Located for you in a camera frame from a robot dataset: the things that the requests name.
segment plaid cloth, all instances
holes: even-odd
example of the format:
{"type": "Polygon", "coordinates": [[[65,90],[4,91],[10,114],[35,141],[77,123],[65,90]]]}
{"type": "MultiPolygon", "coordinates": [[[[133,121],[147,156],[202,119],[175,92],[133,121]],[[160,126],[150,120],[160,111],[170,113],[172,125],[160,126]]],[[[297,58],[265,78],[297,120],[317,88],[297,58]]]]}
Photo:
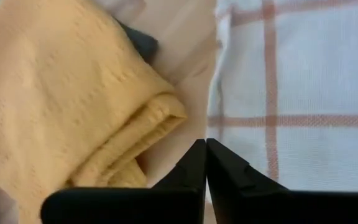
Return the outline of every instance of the plaid cloth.
{"type": "Polygon", "coordinates": [[[358,0],[218,0],[207,137],[290,189],[358,191],[358,0]]]}

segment white fabric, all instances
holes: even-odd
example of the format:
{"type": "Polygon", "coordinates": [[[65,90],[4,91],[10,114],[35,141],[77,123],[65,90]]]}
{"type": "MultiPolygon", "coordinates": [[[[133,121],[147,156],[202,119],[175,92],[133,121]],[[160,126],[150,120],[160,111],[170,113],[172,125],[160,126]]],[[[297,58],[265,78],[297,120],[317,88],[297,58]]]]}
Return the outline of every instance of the white fabric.
{"type": "Polygon", "coordinates": [[[216,15],[222,47],[206,137],[265,175],[276,167],[289,189],[358,191],[358,1],[218,0],[216,15]],[[263,15],[266,2],[275,6],[274,114],[267,111],[266,21],[244,22],[251,12],[263,15]],[[244,125],[267,115],[277,120],[270,127],[277,166],[266,125],[244,125]]]}

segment yellow towel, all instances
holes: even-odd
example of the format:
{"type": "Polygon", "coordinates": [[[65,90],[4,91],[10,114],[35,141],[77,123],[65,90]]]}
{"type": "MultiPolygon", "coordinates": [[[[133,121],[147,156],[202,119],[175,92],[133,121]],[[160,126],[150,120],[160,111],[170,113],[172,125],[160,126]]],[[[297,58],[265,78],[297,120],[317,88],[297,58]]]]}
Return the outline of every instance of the yellow towel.
{"type": "Polygon", "coordinates": [[[134,158],[184,119],[92,2],[0,0],[0,187],[20,223],[64,186],[144,186],[134,158]]]}

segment folded towel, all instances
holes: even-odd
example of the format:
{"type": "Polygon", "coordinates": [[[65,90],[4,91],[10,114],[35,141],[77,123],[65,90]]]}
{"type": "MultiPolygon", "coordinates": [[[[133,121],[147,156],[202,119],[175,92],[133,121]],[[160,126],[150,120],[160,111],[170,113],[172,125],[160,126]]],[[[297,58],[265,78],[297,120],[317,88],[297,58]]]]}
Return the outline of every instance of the folded towel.
{"type": "Polygon", "coordinates": [[[142,187],[134,159],[185,119],[173,87],[87,0],[0,0],[0,187],[35,223],[67,186],[142,187]]]}

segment yellow knit fabric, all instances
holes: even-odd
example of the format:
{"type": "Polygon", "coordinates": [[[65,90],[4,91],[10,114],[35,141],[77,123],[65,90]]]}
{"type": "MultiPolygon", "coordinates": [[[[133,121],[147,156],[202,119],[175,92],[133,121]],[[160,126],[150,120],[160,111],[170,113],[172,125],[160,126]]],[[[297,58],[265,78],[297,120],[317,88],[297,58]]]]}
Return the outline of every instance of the yellow knit fabric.
{"type": "Polygon", "coordinates": [[[92,2],[0,0],[0,187],[20,223],[64,186],[145,186],[134,158],[184,119],[92,2]]]}

